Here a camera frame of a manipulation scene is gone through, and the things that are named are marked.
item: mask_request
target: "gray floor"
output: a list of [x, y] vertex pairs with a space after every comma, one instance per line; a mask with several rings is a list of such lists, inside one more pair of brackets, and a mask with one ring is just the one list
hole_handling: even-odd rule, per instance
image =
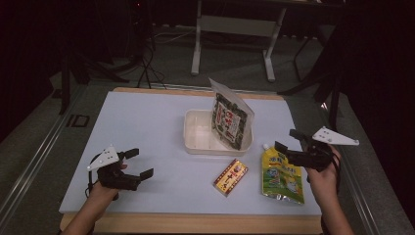
[[[235, 37], [233, 43], [220, 43], [220, 36], [204, 34], [200, 74], [190, 74], [194, 34], [174, 38], [192, 28], [159, 28], [157, 32], [157, 48], [151, 61], [150, 79], [156, 85], [159, 79], [165, 84], [209, 87], [208, 78], [236, 90], [255, 90], [275, 92], [299, 84], [296, 79], [291, 60], [300, 47], [301, 42], [294, 38], [283, 37], [278, 40], [272, 56], [273, 68], [277, 81], [266, 80], [262, 63], [261, 50], [268, 41], [257, 38], [242, 38], [248, 43], [236, 43], [241, 37]], [[177, 34], [159, 34], [159, 32]], [[312, 67], [321, 51], [317, 41], [311, 41], [299, 58], [300, 73], [305, 75]], [[72, 106], [67, 116], [59, 116], [60, 100], [51, 97], [39, 107], [0, 145], [0, 201], [8, 200], [8, 195], [15, 199], [9, 213], [4, 208], [0, 215], [2, 220], [0, 234], [54, 234], [59, 229], [62, 215], [58, 209], [70, 183], [73, 172], [82, 154], [84, 146], [92, 131], [93, 124], [100, 112], [108, 91], [118, 86], [134, 87], [143, 68], [121, 72], [119, 75], [129, 79], [129, 83], [115, 83], [100, 77], [95, 72], [88, 85], [76, 85], [72, 81]], [[51, 81], [60, 88], [60, 74], [51, 77]], [[141, 87], [147, 87], [145, 80]], [[311, 99], [315, 87], [304, 90], [297, 96]], [[85, 128], [65, 127], [70, 115], [90, 116]], [[360, 185], [357, 189], [352, 185], [344, 186], [341, 201], [350, 223], [356, 234], [411, 234], [413, 228], [405, 217], [400, 204], [391, 190], [377, 162], [376, 155], [370, 145], [360, 123], [355, 117], [347, 98], [342, 96], [338, 117], [339, 132], [360, 140], [359, 148], [345, 148], [350, 157], [349, 167], [358, 176], [354, 179]], [[30, 161], [35, 160], [38, 171], [24, 170]], [[20, 178], [31, 175], [32, 179]], [[24, 189], [17, 195], [12, 189], [16, 182], [26, 182]], [[351, 190], [359, 191], [364, 198], [353, 197]], [[368, 205], [369, 211], [361, 211], [355, 202]], [[361, 215], [371, 218], [375, 226], [361, 222]]]

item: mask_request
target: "snack package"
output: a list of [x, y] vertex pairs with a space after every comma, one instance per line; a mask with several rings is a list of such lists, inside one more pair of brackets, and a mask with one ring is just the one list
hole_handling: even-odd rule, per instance
[[248, 135], [252, 131], [254, 111], [225, 85], [212, 79], [210, 84], [211, 89], [216, 92], [211, 119], [214, 136], [230, 149], [248, 148]]
[[289, 164], [274, 147], [263, 145], [262, 194], [281, 201], [304, 204], [301, 168]]
[[213, 186], [225, 197], [228, 197], [247, 171], [247, 166], [235, 159], [223, 170], [216, 180], [214, 180]]

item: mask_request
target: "clear plastic container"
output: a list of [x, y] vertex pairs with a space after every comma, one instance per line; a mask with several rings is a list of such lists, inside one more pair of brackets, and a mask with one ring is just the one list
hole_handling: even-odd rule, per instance
[[186, 151], [195, 155], [243, 156], [254, 140], [250, 134], [247, 147], [240, 151], [227, 148], [211, 132], [211, 111], [208, 110], [186, 112], [183, 134]]

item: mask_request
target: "dark background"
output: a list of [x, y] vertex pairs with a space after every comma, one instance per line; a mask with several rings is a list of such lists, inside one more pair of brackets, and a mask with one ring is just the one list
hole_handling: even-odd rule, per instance
[[[159, 0], [151, 4], [156, 25], [196, 23], [196, 1]], [[223, 8], [223, 4], [217, 3], [204, 6], [207, 13], [264, 20], [275, 19], [278, 10], [249, 7], [247, 11], [245, 6]], [[0, 141], [53, 92], [49, 77], [61, 70], [63, 42], [68, 43], [69, 39], [71, 46], [97, 61], [110, 62], [112, 56], [136, 53], [135, 45], [120, 45], [128, 33], [134, 32], [125, 18], [126, 8], [113, 8], [118, 9], [111, 15], [114, 20], [106, 21], [109, 17], [102, 19], [97, 14], [106, 12], [106, 6], [101, 7], [98, 11], [93, 1], [0, 3]], [[338, 14], [291, 9], [282, 28], [282, 34], [302, 38], [313, 33], [314, 24], [339, 22], [316, 66], [325, 70], [342, 63], [345, 75], [342, 91], [348, 96], [412, 224], [415, 224], [415, 195], [411, 190], [415, 178], [411, 147], [415, 120], [414, 9], [412, 1], [378, 1], [362, 12], [346, 14], [340, 21]], [[113, 27], [112, 23], [119, 23], [125, 32], [123, 37], [110, 38], [100, 30], [103, 26]]]

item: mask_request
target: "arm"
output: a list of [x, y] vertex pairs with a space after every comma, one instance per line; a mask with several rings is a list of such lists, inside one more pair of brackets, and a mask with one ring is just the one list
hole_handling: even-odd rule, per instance
[[[334, 147], [330, 147], [340, 159], [340, 153]], [[333, 164], [330, 164], [321, 172], [312, 168], [306, 168], [305, 170], [308, 173], [311, 191], [320, 206], [323, 220], [330, 233], [353, 234], [339, 203], [336, 189], [337, 173]]]
[[87, 234], [95, 222], [104, 214], [118, 191], [118, 189], [103, 187], [100, 182], [97, 182], [89, 198], [69, 223], [62, 235]]

